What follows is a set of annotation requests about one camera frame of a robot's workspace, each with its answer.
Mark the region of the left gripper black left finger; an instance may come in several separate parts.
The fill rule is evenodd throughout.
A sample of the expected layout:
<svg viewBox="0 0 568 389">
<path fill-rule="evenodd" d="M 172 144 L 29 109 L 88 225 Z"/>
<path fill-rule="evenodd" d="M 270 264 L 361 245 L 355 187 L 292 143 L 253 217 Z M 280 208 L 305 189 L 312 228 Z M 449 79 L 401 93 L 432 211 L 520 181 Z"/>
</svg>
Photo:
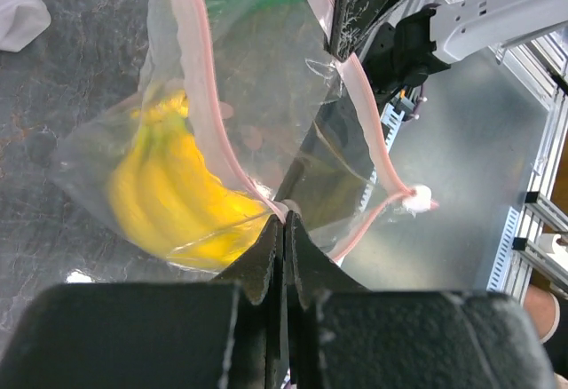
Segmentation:
<svg viewBox="0 0 568 389">
<path fill-rule="evenodd" d="M 4 388 L 277 388 L 283 225 L 208 282 L 67 283 L 24 311 Z"/>
</svg>

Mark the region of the yellow toy banana bunch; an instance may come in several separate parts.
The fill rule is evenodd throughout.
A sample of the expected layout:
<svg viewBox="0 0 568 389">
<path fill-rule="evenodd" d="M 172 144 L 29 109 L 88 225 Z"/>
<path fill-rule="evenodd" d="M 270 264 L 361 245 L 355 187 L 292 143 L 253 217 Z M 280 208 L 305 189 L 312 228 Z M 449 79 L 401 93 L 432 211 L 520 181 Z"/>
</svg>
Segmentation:
<svg viewBox="0 0 568 389">
<path fill-rule="evenodd" d="M 175 265 L 219 272 L 257 239 L 271 212 L 210 173 L 186 127 L 181 90 L 130 111 L 138 132 L 106 183 L 126 238 Z"/>
</svg>

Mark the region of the clear zip top bag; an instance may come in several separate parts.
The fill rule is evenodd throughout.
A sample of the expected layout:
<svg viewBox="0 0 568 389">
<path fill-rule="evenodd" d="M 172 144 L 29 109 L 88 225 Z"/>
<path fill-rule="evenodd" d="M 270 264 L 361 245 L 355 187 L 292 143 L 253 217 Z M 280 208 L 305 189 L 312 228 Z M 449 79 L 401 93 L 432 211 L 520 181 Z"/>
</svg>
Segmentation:
<svg viewBox="0 0 568 389">
<path fill-rule="evenodd" d="M 358 57 L 340 61 L 327 51 L 331 28 L 307 2 L 149 0 L 146 24 L 137 92 L 76 128 L 51 167 L 59 187 L 128 242 L 107 181 L 138 132 L 130 111 L 177 90 L 189 101 L 186 127 L 208 171 L 262 203 L 269 218 L 298 211 L 334 260 L 378 216 L 434 207 L 428 187 L 409 187 L 395 172 Z M 360 211 L 373 169 L 373 194 Z"/>
</svg>

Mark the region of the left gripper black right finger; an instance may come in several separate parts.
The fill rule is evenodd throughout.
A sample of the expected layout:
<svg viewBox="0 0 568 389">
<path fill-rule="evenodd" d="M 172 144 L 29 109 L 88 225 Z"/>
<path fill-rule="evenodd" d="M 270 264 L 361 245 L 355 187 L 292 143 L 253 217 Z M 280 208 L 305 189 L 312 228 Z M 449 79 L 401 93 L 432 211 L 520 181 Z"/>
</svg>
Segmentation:
<svg viewBox="0 0 568 389">
<path fill-rule="evenodd" d="M 286 218 L 291 377 L 299 388 L 554 388 L 518 302 L 487 291 L 372 291 Z"/>
</svg>

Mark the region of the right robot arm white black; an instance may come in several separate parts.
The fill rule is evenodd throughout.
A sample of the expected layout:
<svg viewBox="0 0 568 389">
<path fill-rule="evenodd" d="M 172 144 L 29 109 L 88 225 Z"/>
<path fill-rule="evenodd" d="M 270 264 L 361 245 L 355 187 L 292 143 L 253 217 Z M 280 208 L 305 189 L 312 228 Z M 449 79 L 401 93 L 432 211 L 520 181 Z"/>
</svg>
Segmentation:
<svg viewBox="0 0 568 389">
<path fill-rule="evenodd" d="M 401 1 L 335 0 L 328 51 L 346 61 Z M 567 21 L 566 5 L 567 0 L 429 4 L 402 19 L 385 46 L 373 44 L 363 68 L 375 92 L 416 87 L 487 46 L 517 45 L 555 30 Z"/>
</svg>

